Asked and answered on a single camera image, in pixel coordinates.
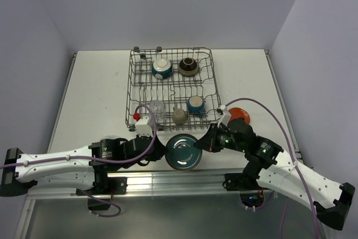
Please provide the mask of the teal ceramic saucer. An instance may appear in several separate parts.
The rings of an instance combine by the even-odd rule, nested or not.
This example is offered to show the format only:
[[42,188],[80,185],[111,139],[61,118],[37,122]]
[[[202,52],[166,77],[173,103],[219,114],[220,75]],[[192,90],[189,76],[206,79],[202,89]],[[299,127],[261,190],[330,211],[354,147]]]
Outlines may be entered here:
[[202,150],[194,146],[197,141],[198,139],[190,134],[173,136],[166,144],[166,162],[178,171],[194,169],[202,159]]

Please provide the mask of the red orange plate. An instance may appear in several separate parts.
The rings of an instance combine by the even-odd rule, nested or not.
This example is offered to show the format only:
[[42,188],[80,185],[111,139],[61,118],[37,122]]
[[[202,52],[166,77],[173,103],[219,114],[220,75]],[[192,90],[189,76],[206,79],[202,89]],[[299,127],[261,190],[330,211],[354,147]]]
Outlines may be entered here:
[[241,109],[240,107],[233,107],[231,109],[228,110],[231,117],[229,119],[229,121],[232,121],[234,119],[239,119],[239,118],[243,118],[244,122],[246,124],[249,124],[251,121],[251,118],[248,114],[248,112],[246,112],[245,110]]

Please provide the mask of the small beige mug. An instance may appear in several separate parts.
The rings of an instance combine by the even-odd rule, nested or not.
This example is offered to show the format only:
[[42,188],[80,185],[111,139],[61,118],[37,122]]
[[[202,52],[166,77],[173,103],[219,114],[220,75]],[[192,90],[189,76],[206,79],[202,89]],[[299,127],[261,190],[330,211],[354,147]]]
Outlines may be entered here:
[[176,106],[173,107],[172,121],[176,125],[183,125],[187,120],[186,112]]

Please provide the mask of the dark blue ribbed mug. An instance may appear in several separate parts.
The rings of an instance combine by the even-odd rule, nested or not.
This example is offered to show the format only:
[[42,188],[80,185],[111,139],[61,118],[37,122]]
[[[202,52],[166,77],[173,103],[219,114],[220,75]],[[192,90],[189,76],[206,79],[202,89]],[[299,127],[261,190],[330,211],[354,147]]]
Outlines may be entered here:
[[187,100],[187,109],[189,113],[196,116],[204,116],[205,114],[205,101],[200,96],[191,96]]

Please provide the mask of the clear drinking glass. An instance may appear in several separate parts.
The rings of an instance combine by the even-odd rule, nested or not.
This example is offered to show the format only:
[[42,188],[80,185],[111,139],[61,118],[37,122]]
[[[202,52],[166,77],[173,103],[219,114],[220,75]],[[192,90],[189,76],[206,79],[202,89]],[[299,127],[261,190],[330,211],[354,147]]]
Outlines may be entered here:
[[165,119],[166,116],[166,109],[164,102],[161,100],[152,100],[149,104],[151,111],[154,114],[156,122],[159,123],[160,121]]

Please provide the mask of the brown ribbed bowl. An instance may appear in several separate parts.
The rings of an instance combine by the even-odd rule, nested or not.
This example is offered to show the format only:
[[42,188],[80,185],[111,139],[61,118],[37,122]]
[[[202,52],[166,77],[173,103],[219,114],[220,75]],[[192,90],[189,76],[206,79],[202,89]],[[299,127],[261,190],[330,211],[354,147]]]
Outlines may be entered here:
[[192,77],[199,71],[199,64],[194,58],[183,58],[178,64],[178,72],[185,77]]

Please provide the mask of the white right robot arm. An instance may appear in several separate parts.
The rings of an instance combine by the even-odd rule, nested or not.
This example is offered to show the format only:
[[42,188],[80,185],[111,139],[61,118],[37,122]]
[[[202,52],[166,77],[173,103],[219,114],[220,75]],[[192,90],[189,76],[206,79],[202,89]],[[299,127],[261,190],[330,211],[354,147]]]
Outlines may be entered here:
[[231,149],[244,154],[248,163],[243,171],[225,175],[228,191],[271,189],[315,209],[318,220],[326,226],[343,229],[355,187],[347,182],[337,183],[300,162],[295,163],[288,151],[256,135],[242,118],[227,125],[212,123],[194,146],[212,153]]

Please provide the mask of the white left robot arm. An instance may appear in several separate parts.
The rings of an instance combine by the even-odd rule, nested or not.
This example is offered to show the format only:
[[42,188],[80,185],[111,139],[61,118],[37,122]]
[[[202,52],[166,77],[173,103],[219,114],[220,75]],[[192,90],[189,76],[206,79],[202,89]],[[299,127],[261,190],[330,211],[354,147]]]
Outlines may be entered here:
[[107,174],[159,161],[167,148],[157,137],[106,138],[82,148],[49,154],[27,154],[10,148],[1,165],[1,196],[22,196],[33,188],[73,188],[102,194]]

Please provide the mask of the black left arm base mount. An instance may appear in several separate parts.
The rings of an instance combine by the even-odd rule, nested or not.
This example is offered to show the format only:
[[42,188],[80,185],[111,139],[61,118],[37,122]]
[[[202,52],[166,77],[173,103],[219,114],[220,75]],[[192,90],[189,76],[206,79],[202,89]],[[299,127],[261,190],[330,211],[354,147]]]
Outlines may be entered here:
[[[127,177],[109,177],[107,184],[102,187],[93,187],[90,190],[87,190],[92,196],[96,195],[109,195],[109,199],[104,199],[106,202],[112,202],[114,195],[124,195],[126,194],[127,187]],[[93,198],[88,198],[87,200],[88,209],[91,211],[106,211],[109,210],[110,205],[102,201],[96,201]]]

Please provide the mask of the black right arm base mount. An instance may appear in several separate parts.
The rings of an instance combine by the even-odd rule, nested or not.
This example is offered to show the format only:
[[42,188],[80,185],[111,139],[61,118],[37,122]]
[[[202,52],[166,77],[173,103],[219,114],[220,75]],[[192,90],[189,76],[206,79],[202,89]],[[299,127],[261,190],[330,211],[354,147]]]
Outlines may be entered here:
[[238,191],[241,203],[249,208],[260,207],[265,200],[262,188],[242,173],[225,174],[222,187],[226,191]]

